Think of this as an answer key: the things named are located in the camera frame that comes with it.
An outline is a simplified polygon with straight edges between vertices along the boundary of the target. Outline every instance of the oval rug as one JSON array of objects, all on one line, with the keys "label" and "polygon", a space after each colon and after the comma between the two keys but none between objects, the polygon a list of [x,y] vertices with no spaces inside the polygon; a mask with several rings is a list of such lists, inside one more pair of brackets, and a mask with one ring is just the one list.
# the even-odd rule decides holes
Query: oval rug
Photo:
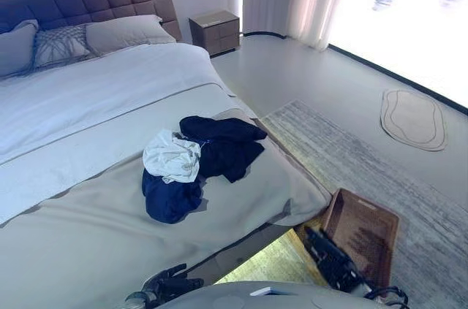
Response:
[{"label": "oval rug", "polygon": [[447,145],[444,118],[439,105],[416,92],[384,92],[380,124],[395,140],[421,150],[443,150]]}]

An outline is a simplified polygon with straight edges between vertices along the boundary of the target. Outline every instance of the white robot body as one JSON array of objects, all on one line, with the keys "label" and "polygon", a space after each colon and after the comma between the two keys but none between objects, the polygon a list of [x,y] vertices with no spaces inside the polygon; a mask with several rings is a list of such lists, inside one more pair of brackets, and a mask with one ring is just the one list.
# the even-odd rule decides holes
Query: white robot body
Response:
[{"label": "white robot body", "polygon": [[159,307],[161,309],[379,309],[364,298],[314,285],[234,282],[203,287]]}]

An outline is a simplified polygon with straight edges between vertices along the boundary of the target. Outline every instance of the nightstand drawer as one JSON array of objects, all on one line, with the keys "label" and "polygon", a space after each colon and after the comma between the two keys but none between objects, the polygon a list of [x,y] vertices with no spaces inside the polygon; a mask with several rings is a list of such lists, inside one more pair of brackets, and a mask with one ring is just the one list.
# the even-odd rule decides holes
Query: nightstand drawer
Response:
[{"label": "nightstand drawer", "polygon": [[212,56],[212,55],[214,55],[216,53],[220,53],[222,51],[220,40],[218,39],[218,40],[208,42],[205,45],[205,49],[208,51],[210,56]]},{"label": "nightstand drawer", "polygon": [[219,26],[210,26],[209,28],[205,28],[203,30],[205,33],[205,41],[207,43],[218,40],[219,39]]},{"label": "nightstand drawer", "polygon": [[221,50],[226,51],[239,46],[239,34],[230,35],[228,37],[222,37]]},{"label": "nightstand drawer", "polygon": [[219,37],[228,37],[233,34],[239,34],[239,19],[219,24]]}]

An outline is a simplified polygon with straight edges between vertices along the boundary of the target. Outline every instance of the tufted headboard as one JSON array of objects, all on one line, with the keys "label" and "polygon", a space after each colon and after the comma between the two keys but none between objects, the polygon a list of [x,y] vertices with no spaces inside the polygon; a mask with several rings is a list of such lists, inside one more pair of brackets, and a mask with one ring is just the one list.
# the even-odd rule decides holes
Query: tufted headboard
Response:
[{"label": "tufted headboard", "polygon": [[162,18],[162,27],[178,41],[181,30],[172,0],[12,0],[0,1],[0,33],[19,22],[37,19],[42,29],[82,23],[153,15]]}]

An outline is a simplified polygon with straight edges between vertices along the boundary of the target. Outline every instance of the gray rug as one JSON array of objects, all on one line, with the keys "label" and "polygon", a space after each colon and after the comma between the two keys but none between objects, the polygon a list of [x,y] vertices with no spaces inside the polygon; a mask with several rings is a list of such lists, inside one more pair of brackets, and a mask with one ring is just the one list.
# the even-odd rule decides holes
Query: gray rug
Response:
[{"label": "gray rug", "polygon": [[400,216],[391,283],[412,309],[468,308],[468,213],[300,101],[262,119],[329,189],[348,188]]}]

